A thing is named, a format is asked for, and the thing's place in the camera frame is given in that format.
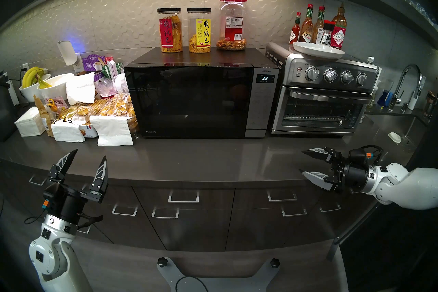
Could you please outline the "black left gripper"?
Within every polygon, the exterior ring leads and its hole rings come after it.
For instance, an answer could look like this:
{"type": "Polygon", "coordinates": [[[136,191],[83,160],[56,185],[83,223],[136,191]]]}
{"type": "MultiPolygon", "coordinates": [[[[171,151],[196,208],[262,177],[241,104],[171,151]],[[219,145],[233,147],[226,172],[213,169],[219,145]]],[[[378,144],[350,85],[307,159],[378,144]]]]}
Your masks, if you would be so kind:
{"type": "Polygon", "coordinates": [[[103,156],[96,175],[89,188],[76,190],[64,183],[65,175],[71,166],[78,149],[63,156],[52,165],[48,180],[51,184],[51,215],[77,227],[88,227],[103,220],[103,215],[89,216],[83,212],[90,200],[102,203],[108,187],[108,168],[106,156],[103,156]]]}

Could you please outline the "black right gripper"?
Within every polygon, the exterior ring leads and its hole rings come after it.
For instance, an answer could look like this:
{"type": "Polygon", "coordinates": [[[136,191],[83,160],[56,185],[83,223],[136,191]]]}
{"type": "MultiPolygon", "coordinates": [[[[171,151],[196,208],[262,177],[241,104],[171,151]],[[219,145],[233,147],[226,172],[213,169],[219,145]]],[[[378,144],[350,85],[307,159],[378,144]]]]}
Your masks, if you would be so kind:
{"type": "Polygon", "coordinates": [[[341,152],[324,147],[304,150],[302,153],[313,159],[332,162],[333,177],[321,172],[301,172],[312,184],[324,190],[341,192],[351,187],[361,189],[368,180],[369,165],[366,152],[349,152],[348,157],[344,157],[341,152]]]}

